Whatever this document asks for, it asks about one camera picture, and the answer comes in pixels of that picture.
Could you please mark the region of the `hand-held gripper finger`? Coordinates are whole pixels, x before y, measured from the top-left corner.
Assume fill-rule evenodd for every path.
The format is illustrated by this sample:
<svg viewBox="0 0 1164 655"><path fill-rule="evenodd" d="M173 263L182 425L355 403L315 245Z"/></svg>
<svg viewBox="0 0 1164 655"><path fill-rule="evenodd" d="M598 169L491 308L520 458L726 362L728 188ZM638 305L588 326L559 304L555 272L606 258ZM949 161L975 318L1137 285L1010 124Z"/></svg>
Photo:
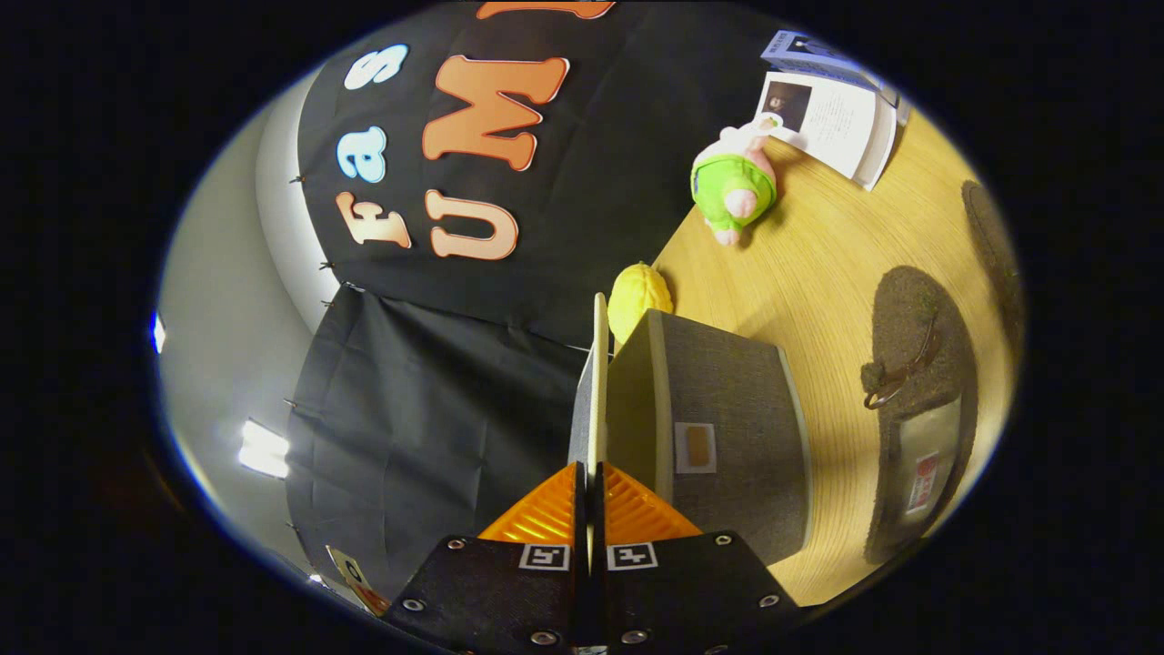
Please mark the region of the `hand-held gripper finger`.
<svg viewBox="0 0 1164 655"><path fill-rule="evenodd" d="M701 531L616 467L596 469L592 585L611 654L765 654L803 610L734 531Z"/></svg>
<svg viewBox="0 0 1164 655"><path fill-rule="evenodd" d="M453 654L569 654L587 564L583 494L575 463L480 535L438 540L384 619Z"/></svg>

